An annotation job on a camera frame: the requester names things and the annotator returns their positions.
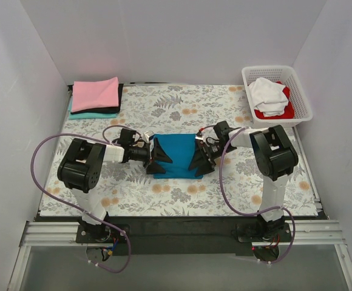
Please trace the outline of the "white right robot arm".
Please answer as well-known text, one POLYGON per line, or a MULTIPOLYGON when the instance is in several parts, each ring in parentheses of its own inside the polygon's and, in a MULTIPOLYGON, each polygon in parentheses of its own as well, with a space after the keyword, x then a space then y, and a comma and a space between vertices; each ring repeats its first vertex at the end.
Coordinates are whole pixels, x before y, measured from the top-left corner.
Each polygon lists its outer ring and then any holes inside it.
POLYGON ((219 185, 225 204, 236 214, 257 216, 263 222, 256 226, 257 236, 270 241, 279 232, 276 222, 284 222, 284 213, 290 211, 283 206, 286 185, 299 157, 288 135, 281 125, 265 129, 232 128, 226 121, 212 128, 217 140, 208 142, 202 128, 195 135, 195 150, 188 170, 195 176, 203 176, 215 170, 215 159, 220 158, 219 185), (253 149, 260 173, 263 175, 263 194, 260 209, 255 213, 242 213, 228 201, 223 185, 223 162, 225 155, 238 147, 253 149))

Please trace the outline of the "blue t shirt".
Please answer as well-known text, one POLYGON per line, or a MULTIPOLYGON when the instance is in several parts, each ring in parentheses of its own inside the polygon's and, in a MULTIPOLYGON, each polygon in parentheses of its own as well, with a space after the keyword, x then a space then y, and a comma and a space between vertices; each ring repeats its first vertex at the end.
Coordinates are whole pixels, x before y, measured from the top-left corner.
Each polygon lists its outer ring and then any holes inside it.
POLYGON ((195 152, 195 134, 156 134, 165 154, 172 163, 158 162, 166 173, 153 174, 155 179, 201 179, 196 176, 197 169, 189 170, 189 165, 195 152))

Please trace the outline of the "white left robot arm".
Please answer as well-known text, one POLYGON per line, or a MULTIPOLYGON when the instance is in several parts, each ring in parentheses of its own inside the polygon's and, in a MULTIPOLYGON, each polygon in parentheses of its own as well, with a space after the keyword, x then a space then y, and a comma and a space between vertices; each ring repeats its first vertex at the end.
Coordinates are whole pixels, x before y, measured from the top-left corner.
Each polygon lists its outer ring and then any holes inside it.
POLYGON ((90 235, 99 243, 107 241, 111 234, 110 226, 102 222, 107 215, 105 199, 93 191, 103 164, 140 161, 147 174, 156 174, 166 172, 161 162, 172 163, 153 132, 145 133, 142 139, 139 137, 138 132, 123 128, 116 144, 75 138, 58 167, 58 179, 72 191, 82 212, 81 219, 91 225, 90 235), (138 141, 143 142, 142 147, 135 145, 138 141))

